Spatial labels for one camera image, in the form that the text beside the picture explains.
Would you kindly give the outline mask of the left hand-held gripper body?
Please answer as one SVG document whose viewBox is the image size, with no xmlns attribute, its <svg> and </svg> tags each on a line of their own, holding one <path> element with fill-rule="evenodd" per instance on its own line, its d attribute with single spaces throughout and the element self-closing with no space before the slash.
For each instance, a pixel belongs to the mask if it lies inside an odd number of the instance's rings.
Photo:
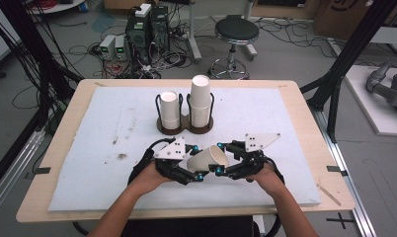
<svg viewBox="0 0 397 237">
<path fill-rule="evenodd" d="M 168 145 L 154 154 L 153 158 L 156 160 L 158 172 L 170 180 L 187 185 L 195 177 L 179 166 L 179 163 L 186 158 L 186 142 L 183 136 L 169 139 Z"/>
</svg>

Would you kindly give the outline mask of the white disposable paper cup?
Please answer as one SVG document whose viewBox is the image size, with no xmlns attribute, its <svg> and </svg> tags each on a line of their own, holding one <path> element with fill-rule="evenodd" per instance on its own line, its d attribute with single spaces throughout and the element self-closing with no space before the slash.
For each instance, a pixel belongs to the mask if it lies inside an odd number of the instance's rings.
<svg viewBox="0 0 397 237">
<path fill-rule="evenodd" d="M 229 165 L 227 156 L 217 145 L 209 146 L 187 161 L 187 168 L 191 172 L 208 171 L 209 165 Z"/>
</svg>

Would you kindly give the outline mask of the dark double cup holder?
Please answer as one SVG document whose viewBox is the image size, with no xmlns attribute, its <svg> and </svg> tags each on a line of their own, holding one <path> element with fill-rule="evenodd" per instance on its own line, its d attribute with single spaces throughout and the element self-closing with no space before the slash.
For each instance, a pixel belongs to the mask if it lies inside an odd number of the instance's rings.
<svg viewBox="0 0 397 237">
<path fill-rule="evenodd" d="M 188 130 L 194 134 L 204 134 L 209 132 L 213 127 L 213 118 L 212 118 L 212 109 L 214 104 L 214 96 L 210 93 L 211 96 L 211 105 L 210 105 L 210 113 L 209 113 L 209 123 L 204 127 L 194 127 L 191 123 L 191 106 L 190 106 L 190 94 L 187 95 L 187 98 L 184 99 L 182 94 L 178 94 L 179 96 L 179 106 L 180 106 L 180 126 L 176 129 L 166 129 L 162 125 L 161 121 L 161 106 L 160 106 L 160 95 L 158 94 L 155 98 L 155 106 L 158 113 L 158 119 L 156 121 L 158 130 L 166 135 L 176 135 L 181 133 L 184 129 Z"/>
</svg>

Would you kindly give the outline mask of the short stack of paper cups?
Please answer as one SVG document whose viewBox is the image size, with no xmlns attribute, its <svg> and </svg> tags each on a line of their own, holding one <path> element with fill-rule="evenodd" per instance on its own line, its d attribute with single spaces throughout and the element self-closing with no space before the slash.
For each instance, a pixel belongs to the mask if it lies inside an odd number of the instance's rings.
<svg viewBox="0 0 397 237">
<path fill-rule="evenodd" d="M 174 91 L 166 91 L 160 95 L 161 121 L 166 129 L 180 126 L 179 96 Z"/>
</svg>

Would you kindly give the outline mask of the person's right hand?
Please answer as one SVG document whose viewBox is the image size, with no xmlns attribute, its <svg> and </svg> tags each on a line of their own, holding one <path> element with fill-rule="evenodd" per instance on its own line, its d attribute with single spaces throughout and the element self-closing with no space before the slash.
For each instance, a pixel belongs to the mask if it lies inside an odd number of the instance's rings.
<svg viewBox="0 0 397 237">
<path fill-rule="evenodd" d="M 269 164 L 265 164 L 257 174 L 248 176 L 248 179 L 256 181 L 272 198 L 280 197 L 286 191 L 284 183 Z"/>
</svg>

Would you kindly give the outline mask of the person's left hand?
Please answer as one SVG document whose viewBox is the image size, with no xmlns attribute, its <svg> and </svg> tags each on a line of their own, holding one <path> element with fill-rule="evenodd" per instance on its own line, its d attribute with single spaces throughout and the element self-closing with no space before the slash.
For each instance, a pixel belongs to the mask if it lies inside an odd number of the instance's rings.
<svg viewBox="0 0 397 237">
<path fill-rule="evenodd" d="M 170 179 L 162 176 L 157 171 L 155 162 L 151 162 L 134 179 L 130 187 L 137 196 L 141 197 L 167 182 L 170 182 Z"/>
</svg>

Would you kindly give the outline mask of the tall stack of paper cups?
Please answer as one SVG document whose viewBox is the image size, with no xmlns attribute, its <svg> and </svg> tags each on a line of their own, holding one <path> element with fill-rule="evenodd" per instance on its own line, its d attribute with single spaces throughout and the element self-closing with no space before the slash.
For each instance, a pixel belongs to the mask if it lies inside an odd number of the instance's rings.
<svg viewBox="0 0 397 237">
<path fill-rule="evenodd" d="M 211 105 L 210 81 L 207 76 L 197 75 L 192 79 L 189 102 L 192 126 L 206 126 L 209 123 Z"/>
</svg>

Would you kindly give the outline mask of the wooden table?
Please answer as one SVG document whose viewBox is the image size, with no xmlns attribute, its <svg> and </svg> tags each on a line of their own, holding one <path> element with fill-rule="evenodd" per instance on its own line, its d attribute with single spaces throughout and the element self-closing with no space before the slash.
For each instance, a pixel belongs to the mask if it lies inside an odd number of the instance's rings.
<svg viewBox="0 0 397 237">
<path fill-rule="evenodd" d="M 190 85 L 191 82 L 187 79 L 85 79 L 79 83 L 41 161 L 43 167 L 51 168 L 50 172 L 49 174 L 35 175 L 16 214 L 17 221 L 37 223 L 94 220 L 102 215 L 100 211 L 49 211 L 47 209 L 52 200 L 65 155 L 70 150 L 77 129 L 97 88 L 164 89 L 177 87 L 188 89 Z M 350 211 L 355 207 L 355 201 L 342 175 L 327 170 L 327 166 L 337 166 L 338 163 L 332 153 L 332 146 L 328 143 L 329 136 L 326 134 L 323 115 L 308 108 L 295 82 L 290 80 L 212 80 L 210 86 L 226 91 L 261 89 L 263 92 L 268 92 L 270 89 L 278 89 L 295 129 L 308 169 L 315 179 L 315 184 L 322 185 L 342 204 L 337 206 L 317 187 L 316 191 L 320 195 L 321 203 L 307 205 L 302 209 L 312 212 Z"/>
</svg>

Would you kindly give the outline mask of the thin wooden stick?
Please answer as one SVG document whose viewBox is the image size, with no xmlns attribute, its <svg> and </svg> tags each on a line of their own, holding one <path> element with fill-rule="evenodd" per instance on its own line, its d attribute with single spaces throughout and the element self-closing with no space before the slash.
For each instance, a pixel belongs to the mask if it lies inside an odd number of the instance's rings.
<svg viewBox="0 0 397 237">
<path fill-rule="evenodd" d="M 341 202 L 334 197 L 329 191 L 327 191 L 322 185 L 317 184 L 317 187 L 321 192 L 323 192 L 328 198 L 330 198 L 337 206 L 341 206 Z"/>
</svg>

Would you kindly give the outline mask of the black tape cross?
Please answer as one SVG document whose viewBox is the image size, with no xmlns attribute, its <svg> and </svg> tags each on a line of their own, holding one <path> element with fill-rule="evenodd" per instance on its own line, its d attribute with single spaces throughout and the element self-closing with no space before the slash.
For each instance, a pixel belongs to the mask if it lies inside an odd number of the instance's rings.
<svg viewBox="0 0 397 237">
<path fill-rule="evenodd" d="M 354 224 L 355 222 L 352 219 L 344 218 L 340 212 L 338 212 L 337 217 L 327 217 L 326 220 L 328 222 L 337 222 L 340 223 L 343 229 L 347 228 L 348 224 Z"/>
</svg>

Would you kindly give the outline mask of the white table leg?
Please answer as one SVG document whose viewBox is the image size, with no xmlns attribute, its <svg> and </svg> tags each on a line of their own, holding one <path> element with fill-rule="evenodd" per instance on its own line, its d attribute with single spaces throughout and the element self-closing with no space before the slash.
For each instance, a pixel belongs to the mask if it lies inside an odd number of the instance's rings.
<svg viewBox="0 0 397 237">
<path fill-rule="evenodd" d="M 187 33 L 190 50 L 192 52 L 194 63 L 200 63 L 202 56 L 199 50 L 199 45 L 196 40 L 196 13 L 195 13 L 196 0 L 189 0 L 189 31 Z"/>
</svg>

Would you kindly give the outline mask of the grey power supply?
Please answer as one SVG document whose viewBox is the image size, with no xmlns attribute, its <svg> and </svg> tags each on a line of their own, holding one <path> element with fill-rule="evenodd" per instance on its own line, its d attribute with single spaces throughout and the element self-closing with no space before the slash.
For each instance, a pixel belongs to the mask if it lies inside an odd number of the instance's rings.
<svg viewBox="0 0 397 237">
<path fill-rule="evenodd" d="M 126 44 L 124 36 L 116 36 L 116 57 L 117 60 L 127 60 Z"/>
<path fill-rule="evenodd" d="M 100 50 L 105 60 L 113 60 L 116 55 L 115 50 L 116 37 L 114 35 L 106 36 L 100 43 Z"/>
</svg>

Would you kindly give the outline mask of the black computer tower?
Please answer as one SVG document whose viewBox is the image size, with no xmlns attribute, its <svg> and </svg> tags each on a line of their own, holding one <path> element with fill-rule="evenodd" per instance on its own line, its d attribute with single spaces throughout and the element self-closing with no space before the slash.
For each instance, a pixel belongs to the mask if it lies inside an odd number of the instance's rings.
<svg viewBox="0 0 397 237">
<path fill-rule="evenodd" d="M 170 49 L 168 33 L 168 7 L 155 6 L 151 10 L 152 35 L 155 46 L 162 52 Z"/>
<path fill-rule="evenodd" d="M 152 41 L 149 17 L 136 17 L 135 15 L 130 15 L 128 17 L 125 33 L 132 58 L 142 64 L 149 64 L 149 46 Z"/>
</svg>

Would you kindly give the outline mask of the white box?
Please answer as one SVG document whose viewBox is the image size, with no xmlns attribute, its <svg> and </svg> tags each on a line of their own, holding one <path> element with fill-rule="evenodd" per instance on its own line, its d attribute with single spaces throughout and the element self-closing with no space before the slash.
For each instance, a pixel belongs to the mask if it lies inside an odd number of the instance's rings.
<svg viewBox="0 0 397 237">
<path fill-rule="evenodd" d="M 140 5 L 139 9 L 135 11 L 135 16 L 144 18 L 148 15 L 151 8 L 152 8 L 152 6 L 150 4 L 143 3 Z"/>
</svg>

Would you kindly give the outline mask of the black frame post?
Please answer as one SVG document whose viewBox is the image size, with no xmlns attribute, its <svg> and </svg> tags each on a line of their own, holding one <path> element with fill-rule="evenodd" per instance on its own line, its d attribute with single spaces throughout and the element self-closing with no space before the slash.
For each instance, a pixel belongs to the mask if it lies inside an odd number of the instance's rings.
<svg viewBox="0 0 397 237">
<path fill-rule="evenodd" d="M 21 149 L 21 145 L 35 130 L 40 130 L 47 122 L 48 111 L 57 101 L 70 99 L 75 90 L 69 85 L 69 80 L 79 83 L 83 80 L 81 75 L 61 65 L 53 57 L 44 39 L 40 35 L 33 18 L 29 14 L 29 8 L 23 0 L 0 0 L 0 10 L 11 24 L 12 28 L 21 39 L 24 48 L 31 58 L 26 59 L 27 54 L 13 42 L 7 35 L 7 31 L 0 26 L 0 37 L 16 55 L 28 77 L 33 80 L 40 79 L 34 86 L 39 91 L 38 110 L 13 143 L 11 148 L 0 161 L 0 181 L 12 166 L 15 156 Z"/>
<path fill-rule="evenodd" d="M 337 142 L 335 131 L 341 84 L 362 51 L 396 6 L 397 0 L 373 0 L 331 68 L 319 79 L 300 88 L 302 94 L 316 89 L 314 95 L 307 100 L 308 107 L 316 112 L 322 112 L 325 103 L 330 101 L 326 131 L 334 143 Z"/>
</svg>

